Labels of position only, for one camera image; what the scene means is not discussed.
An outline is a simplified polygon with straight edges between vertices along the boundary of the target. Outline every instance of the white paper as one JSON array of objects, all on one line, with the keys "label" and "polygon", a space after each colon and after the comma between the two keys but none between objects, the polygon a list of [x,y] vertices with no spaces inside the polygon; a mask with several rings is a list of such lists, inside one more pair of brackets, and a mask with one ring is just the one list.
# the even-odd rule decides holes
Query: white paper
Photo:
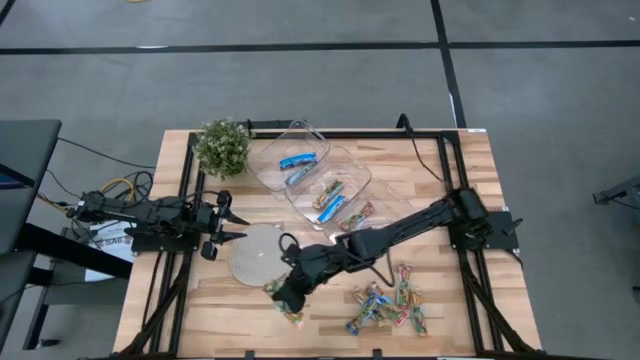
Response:
[{"label": "white paper", "polygon": [[[94,249],[97,249],[99,246],[100,249],[107,254],[132,263],[133,253],[131,252],[131,243],[133,242],[133,238],[124,232],[124,229],[130,228],[132,225],[133,227],[136,226],[136,224],[117,220],[107,221],[98,225],[91,225],[89,230],[102,230],[99,230],[98,234],[93,237],[94,241],[90,241],[89,246]],[[111,275],[86,269],[84,281],[101,281],[112,277],[113,276]]]}]

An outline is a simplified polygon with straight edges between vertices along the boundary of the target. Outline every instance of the yellow cable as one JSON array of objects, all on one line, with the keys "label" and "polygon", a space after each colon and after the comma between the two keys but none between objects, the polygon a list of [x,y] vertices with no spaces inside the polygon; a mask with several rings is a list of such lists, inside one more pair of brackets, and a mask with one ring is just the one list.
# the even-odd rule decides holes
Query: yellow cable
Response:
[{"label": "yellow cable", "polygon": [[42,202],[44,202],[47,205],[53,206],[54,208],[58,209],[60,212],[62,212],[63,214],[67,215],[67,209],[63,208],[62,206],[52,202],[49,199],[46,199],[44,197],[42,197],[40,194],[36,194],[36,197],[38,199],[40,199]]},{"label": "yellow cable", "polygon": [[113,184],[118,184],[118,183],[121,183],[121,182],[126,183],[127,185],[129,185],[129,188],[131,189],[131,193],[129,194],[129,201],[133,200],[133,194],[135,192],[135,187],[133,186],[133,183],[129,179],[125,179],[125,178],[113,179],[113,180],[109,181],[108,183],[104,184],[104,186],[102,186],[102,189],[100,189],[100,191],[101,192],[105,192],[109,186],[111,186]]}]

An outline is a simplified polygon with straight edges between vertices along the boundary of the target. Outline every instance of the black floor stripe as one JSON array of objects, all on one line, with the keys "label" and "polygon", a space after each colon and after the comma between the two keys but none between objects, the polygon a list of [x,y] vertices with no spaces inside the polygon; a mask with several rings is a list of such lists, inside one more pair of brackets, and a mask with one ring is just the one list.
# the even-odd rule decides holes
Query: black floor stripe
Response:
[{"label": "black floor stripe", "polygon": [[452,42],[451,49],[571,49],[640,47],[640,40]]},{"label": "black floor stripe", "polygon": [[444,66],[444,73],[447,79],[447,88],[449,89],[449,95],[451,96],[451,103],[453,105],[453,116],[455,117],[457,127],[466,128],[467,121],[464,118],[464,111],[462,110],[462,99],[460,98],[458,81],[456,80],[456,73],[453,68],[451,51],[448,47],[449,41],[447,40],[447,32],[445,31],[440,2],[438,0],[431,0],[431,9],[433,10],[436,30],[438,31],[438,42],[441,46],[440,53],[442,55],[442,64]]},{"label": "black floor stripe", "polygon": [[7,0],[7,3],[4,4],[2,11],[0,11],[0,26],[2,26],[4,19],[7,18],[7,15],[9,15],[9,11],[11,11],[11,8],[15,3],[16,3],[16,0]]},{"label": "black floor stripe", "polygon": [[137,47],[5,48],[0,49],[0,55],[174,54],[322,50],[421,50],[437,49],[439,47],[440,45],[436,42],[345,42]]}]

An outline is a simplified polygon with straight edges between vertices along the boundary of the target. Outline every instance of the round disc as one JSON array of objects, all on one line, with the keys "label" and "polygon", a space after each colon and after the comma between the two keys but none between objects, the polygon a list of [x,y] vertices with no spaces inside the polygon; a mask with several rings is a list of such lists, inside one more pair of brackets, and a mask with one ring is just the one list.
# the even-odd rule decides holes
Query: round disc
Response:
[{"label": "round disc", "polygon": [[[278,239],[282,230],[274,225],[251,225],[243,231],[246,237],[232,241],[229,268],[239,282],[248,286],[262,286],[291,268],[282,262]],[[286,249],[292,241],[283,239]]]}]

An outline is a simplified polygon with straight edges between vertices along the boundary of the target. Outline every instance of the black monitor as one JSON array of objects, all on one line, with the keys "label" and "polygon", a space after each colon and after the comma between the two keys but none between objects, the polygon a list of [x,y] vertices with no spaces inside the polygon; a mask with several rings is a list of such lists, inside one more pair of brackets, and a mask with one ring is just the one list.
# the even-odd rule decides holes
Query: black monitor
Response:
[{"label": "black monitor", "polygon": [[0,164],[0,190],[33,187],[35,181],[8,166]]}]

